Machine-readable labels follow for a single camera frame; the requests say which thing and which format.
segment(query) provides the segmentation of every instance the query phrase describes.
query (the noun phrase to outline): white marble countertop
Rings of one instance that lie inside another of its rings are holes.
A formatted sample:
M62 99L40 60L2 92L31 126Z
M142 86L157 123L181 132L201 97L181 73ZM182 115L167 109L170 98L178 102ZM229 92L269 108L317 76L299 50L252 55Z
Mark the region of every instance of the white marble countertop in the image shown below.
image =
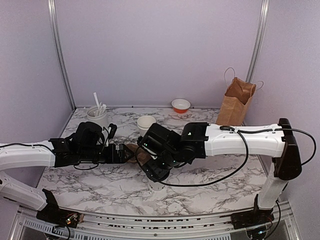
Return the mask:
M152 115L157 123L179 134L188 122L215 123L218 109L190 109L177 114L171 108L114 108L108 110L110 123L118 126L115 143L136 143L137 119ZM75 132L86 122L86 109L77 109L62 137ZM167 182L198 184L217 180L233 172L244 161L243 155L219 155L195 159L192 165L174 168ZM148 179L137 164L104 164L81 171L72 166L47 167L38 188L51 190L60 207L133 216L202 215L240 210L253 206L266 175L257 156L251 155L242 170L232 177L205 187L165 187L149 189Z

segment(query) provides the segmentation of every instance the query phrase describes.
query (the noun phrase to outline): paper cup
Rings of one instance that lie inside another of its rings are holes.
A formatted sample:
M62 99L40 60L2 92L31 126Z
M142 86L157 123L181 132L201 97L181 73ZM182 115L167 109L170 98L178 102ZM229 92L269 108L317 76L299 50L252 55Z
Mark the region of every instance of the paper cup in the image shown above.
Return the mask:
M143 137L152 124L156 123L157 120L153 116L141 116L138 118L137 126L139 128L140 135Z

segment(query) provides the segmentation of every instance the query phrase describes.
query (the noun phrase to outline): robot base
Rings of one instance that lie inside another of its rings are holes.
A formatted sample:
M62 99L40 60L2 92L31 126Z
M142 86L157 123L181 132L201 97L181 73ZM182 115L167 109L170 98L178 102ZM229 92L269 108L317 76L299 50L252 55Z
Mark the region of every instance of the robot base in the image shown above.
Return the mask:
M254 207L249 211L242 211L233 213L231 215L231 222L234 229L242 229L253 227L256 225L270 223L275 220L271 210L260 210L258 207L258 194L254 198Z

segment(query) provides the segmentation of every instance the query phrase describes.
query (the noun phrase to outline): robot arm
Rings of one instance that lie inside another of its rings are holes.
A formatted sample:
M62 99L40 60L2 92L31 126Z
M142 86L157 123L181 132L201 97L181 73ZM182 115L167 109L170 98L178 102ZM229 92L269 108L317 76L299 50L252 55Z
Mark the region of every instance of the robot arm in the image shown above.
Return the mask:
M264 224L268 218L273 219L273 207L287 182L302 171L296 139L292 131L286 129L291 129L286 118L268 126L234 128L193 122L185 125L181 135L154 123L138 141L139 146L153 156L142 168L150 174L148 177L152 181L162 182L169 176L170 169L191 164L196 158L246 154L244 140L237 134L237 131L241 131L248 153L271 156L272 165L261 192L255 198L254 209L235 213L231 219L235 229Z
M95 123L82 122L76 132L67 138L51 138L49 141L28 144L1 144L0 195L37 210L37 218L47 222L59 224L64 216L77 214L60 209L50 191L30 187L7 175L4 170L35 166L59 168L83 163L125 163L134 153L124 144L120 144L119 149L116 149L115 144L109 144L116 130L114 124L103 130ZM70 227L77 225L77 218L73 218Z

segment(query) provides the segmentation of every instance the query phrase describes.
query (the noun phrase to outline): small bowl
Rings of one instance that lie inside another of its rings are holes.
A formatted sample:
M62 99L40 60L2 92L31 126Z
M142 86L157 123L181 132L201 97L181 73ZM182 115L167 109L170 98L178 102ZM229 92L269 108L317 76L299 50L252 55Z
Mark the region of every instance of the small bowl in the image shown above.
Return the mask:
M173 110L178 114L184 114L191 106L190 102L180 98L173 100L171 102L171 105L173 107Z

